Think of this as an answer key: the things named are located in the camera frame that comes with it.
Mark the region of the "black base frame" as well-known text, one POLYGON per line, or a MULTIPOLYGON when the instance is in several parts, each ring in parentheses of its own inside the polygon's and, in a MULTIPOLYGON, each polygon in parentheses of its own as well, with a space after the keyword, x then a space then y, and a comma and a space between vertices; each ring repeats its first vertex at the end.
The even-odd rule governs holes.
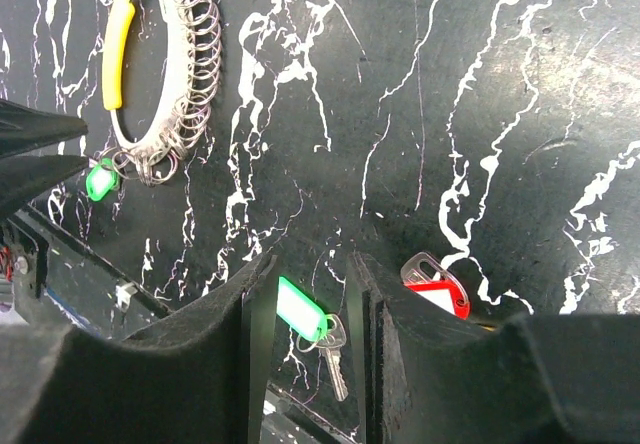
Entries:
MULTIPOLYGON (((3 226, 14 261, 16 311, 30 323, 73 323, 105 339, 121 340, 167 317, 171 311, 75 238, 27 208, 3 226)), ((321 414, 273 383, 266 388, 263 443, 352 443, 321 414)))

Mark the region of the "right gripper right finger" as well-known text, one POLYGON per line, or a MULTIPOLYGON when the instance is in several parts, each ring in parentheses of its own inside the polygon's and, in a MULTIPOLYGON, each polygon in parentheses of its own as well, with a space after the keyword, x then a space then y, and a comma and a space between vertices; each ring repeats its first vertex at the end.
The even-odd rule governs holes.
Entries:
POLYGON ((357 252, 346 303, 366 443, 639 439, 635 315, 519 315, 489 331, 357 252))

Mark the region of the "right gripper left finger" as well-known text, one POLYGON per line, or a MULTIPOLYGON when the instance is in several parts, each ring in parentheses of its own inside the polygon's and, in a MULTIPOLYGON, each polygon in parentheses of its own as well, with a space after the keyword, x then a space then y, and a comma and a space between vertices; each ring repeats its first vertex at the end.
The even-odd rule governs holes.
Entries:
POLYGON ((258 442, 277 287, 265 254, 123 341, 72 324, 3 326, 2 441, 258 442))

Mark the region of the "large keyring with yellow grip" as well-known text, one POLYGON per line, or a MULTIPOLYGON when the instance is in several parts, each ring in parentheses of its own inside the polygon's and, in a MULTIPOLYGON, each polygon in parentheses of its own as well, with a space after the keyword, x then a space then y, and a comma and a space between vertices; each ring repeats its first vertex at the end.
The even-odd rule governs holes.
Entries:
POLYGON ((113 0, 103 42, 102 103, 116 137, 104 151, 120 176, 133 170, 148 187, 171 179, 205 133, 221 81, 222 23, 215 0, 158 0, 167 28, 159 102, 145 135, 126 137, 119 111, 124 104, 125 47, 134 0, 113 0))

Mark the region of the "green key tag with key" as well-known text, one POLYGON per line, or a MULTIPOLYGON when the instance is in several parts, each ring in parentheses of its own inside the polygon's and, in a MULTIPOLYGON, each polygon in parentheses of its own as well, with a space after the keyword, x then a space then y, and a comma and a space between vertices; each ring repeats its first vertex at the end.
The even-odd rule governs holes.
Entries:
POLYGON ((341 370, 341 357, 347 335, 340 317, 325 312, 284 276, 278 280, 276 312, 297 333, 296 346, 301 353, 317 349, 322 354, 334 397, 338 402, 344 402, 349 391, 341 370))

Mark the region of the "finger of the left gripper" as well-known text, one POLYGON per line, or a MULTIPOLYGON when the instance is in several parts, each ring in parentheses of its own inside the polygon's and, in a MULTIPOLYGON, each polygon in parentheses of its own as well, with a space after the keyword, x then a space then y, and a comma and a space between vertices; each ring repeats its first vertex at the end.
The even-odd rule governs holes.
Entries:
POLYGON ((88 132, 75 116, 38 111, 1 100, 1 156, 12 157, 74 139, 88 132))
POLYGON ((1 160, 1 220, 32 199, 84 171, 86 156, 15 156, 1 160))

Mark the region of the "red key tag with key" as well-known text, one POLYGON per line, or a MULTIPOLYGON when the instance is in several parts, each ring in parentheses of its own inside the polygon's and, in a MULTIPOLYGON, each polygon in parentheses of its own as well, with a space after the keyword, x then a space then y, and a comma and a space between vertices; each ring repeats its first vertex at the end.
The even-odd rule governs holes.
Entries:
POLYGON ((404 286, 444 311, 466 320, 471 301, 460 281, 431 254, 420 252, 400 270, 404 286))

